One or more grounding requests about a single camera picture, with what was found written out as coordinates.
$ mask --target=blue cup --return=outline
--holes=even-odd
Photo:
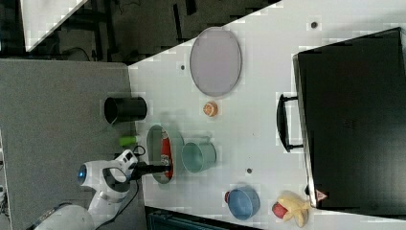
[[[259,210],[259,197],[257,192],[250,186],[244,186],[227,192],[225,201],[228,203],[230,212],[240,220],[247,220]]]

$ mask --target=small orange object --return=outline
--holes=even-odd
[[[217,104],[215,102],[208,102],[204,105],[203,111],[209,117],[213,117],[217,115],[218,112]]]

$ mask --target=white table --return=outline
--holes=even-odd
[[[319,26],[310,28],[316,21]],[[146,206],[260,229],[295,229],[294,221],[274,217],[272,204],[283,191],[306,198],[303,150],[287,153],[276,129],[281,93],[295,95],[292,57],[306,49],[406,25],[406,2],[398,0],[283,0],[230,23],[242,52],[240,81],[219,99],[203,95],[193,84],[188,60],[193,40],[129,67],[131,89],[147,101],[148,116],[137,124],[143,137],[154,123],[173,121],[183,137],[209,132],[217,149],[215,168],[185,172],[168,185],[152,176],[143,179]],[[220,115],[204,115],[203,105],[215,100]],[[293,144],[300,143],[296,102],[288,115]],[[253,169],[248,174],[246,169]],[[252,218],[234,218],[223,201],[238,183],[259,193],[260,210]],[[304,229],[400,229],[406,222],[312,210]]]
[[[87,0],[20,0],[26,51],[30,52]]]

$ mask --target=warning label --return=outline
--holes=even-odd
[[[317,198],[317,202],[322,201],[323,199],[328,198],[328,195],[316,190],[316,198]]]

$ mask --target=gray mat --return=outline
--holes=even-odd
[[[109,126],[102,114],[105,98],[130,95],[126,66],[1,60],[0,69],[0,127],[13,229],[26,229],[63,201],[87,208],[92,192],[78,185],[79,166],[113,159],[121,152],[119,136],[131,131],[130,124]],[[118,223],[101,229],[134,229],[132,215],[124,213]]]

